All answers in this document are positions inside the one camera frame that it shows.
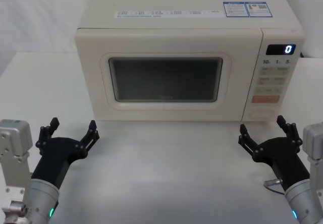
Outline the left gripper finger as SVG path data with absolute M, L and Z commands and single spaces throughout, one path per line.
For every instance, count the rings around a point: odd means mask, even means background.
M 58 118 L 53 118 L 50 124 L 46 127 L 40 127 L 39 137 L 35 143 L 36 148 L 39 149 L 39 154 L 43 155 L 46 151 L 46 148 L 49 146 L 49 142 L 53 133 L 57 130 L 60 122 Z
M 97 125 L 95 120 L 92 120 L 85 136 L 77 144 L 75 144 L 76 158 L 86 158 L 88 156 L 88 152 L 98 139 L 99 133 L 97 130 Z

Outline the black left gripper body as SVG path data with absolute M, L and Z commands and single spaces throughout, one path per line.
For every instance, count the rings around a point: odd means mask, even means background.
M 63 137 L 37 141 L 41 159 L 31 178 L 46 181 L 59 189 L 70 165 L 87 157 L 87 145 L 87 141 Z

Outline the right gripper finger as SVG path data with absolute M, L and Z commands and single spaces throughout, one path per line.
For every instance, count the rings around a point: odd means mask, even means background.
M 277 117 L 278 126 L 284 131 L 288 140 L 292 142 L 292 145 L 296 147 L 296 153 L 300 152 L 300 146 L 302 145 L 302 139 L 298 134 L 298 130 L 295 123 L 287 123 L 282 115 Z
M 238 144 L 251 155 L 254 162 L 263 162 L 263 147 L 250 137 L 244 124 L 240 125 Z

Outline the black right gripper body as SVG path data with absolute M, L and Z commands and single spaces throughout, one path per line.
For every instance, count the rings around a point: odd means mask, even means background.
M 310 177 L 309 171 L 298 156 L 301 145 L 302 140 L 299 138 L 269 139 L 255 148 L 252 159 L 269 165 L 275 176 L 282 180 L 281 186 L 286 191 L 292 185 Z

